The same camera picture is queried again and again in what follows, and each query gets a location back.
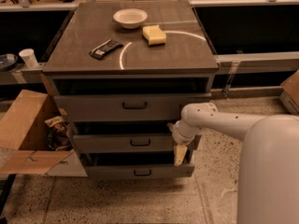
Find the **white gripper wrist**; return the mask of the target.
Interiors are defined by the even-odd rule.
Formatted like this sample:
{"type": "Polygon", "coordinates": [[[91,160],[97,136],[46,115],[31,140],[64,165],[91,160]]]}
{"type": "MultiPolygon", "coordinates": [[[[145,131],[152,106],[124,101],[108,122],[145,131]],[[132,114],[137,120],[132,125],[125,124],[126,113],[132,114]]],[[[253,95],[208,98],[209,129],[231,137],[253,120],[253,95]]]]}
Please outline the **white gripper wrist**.
{"type": "Polygon", "coordinates": [[[190,126],[182,119],[178,120],[176,123],[168,123],[167,126],[176,143],[174,146],[174,165],[180,166],[183,163],[187,152],[186,146],[192,142],[196,135],[202,134],[202,129],[190,126]]]}

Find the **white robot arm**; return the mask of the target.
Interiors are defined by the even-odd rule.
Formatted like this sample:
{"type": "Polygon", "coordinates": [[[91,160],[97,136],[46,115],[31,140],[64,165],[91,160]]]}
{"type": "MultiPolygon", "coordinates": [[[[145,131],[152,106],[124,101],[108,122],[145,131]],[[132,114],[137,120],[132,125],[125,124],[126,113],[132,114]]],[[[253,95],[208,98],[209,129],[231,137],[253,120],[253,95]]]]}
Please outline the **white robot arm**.
{"type": "Polygon", "coordinates": [[[237,224],[299,224],[299,117],[220,112],[212,103],[189,104],[168,125],[174,164],[205,128],[242,142],[237,224]]]}

